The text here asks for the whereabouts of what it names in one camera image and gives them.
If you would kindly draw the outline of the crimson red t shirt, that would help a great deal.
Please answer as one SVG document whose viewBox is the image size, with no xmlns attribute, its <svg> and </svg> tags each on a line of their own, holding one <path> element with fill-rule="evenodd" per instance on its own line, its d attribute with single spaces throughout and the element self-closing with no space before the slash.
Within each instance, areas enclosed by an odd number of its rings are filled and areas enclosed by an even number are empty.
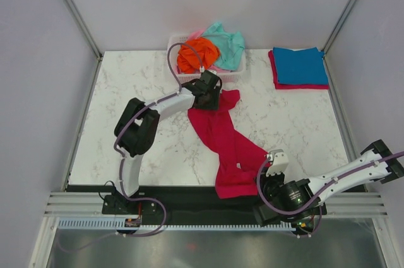
<svg viewBox="0 0 404 268">
<path fill-rule="evenodd" d="M 229 111 L 240 99 L 239 90 L 224 90 L 218 110 L 191 108 L 187 112 L 203 144 L 218 155 L 215 190 L 221 199 L 256 196 L 256 176 L 267 155 L 234 128 Z"/>
</svg>

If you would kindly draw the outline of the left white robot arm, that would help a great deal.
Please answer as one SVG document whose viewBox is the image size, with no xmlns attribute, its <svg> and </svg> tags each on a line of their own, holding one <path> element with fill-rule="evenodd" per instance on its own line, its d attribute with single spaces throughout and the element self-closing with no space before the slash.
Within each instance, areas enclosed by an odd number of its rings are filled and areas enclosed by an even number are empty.
<svg viewBox="0 0 404 268">
<path fill-rule="evenodd" d="M 219 76 L 204 71 L 199 78 L 180 83 L 177 91 L 157 100 L 130 99 L 114 129 L 114 150 L 120 154 L 120 164 L 114 192 L 104 198 L 104 214 L 131 214 L 142 201 L 157 202 L 150 197 L 137 197 L 134 193 L 140 187 L 141 162 L 155 141 L 160 121 L 191 108 L 218 110 L 222 85 Z M 130 192 L 125 189 L 126 177 Z"/>
</svg>

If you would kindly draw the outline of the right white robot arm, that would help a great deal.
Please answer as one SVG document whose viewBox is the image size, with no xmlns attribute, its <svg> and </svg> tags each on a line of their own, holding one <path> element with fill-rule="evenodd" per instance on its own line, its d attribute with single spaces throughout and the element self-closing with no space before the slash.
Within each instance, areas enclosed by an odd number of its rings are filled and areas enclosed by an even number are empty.
<svg viewBox="0 0 404 268">
<path fill-rule="evenodd" d="M 260 226 L 278 222 L 296 223 L 325 213 L 324 204 L 335 194 L 370 182 L 387 182 L 403 176 L 398 161 L 403 152 L 393 154 L 383 140 L 370 144 L 356 159 L 328 173 L 285 182 L 289 161 L 281 149 L 270 151 L 261 164 L 256 186 L 260 203 L 253 213 Z"/>
</svg>

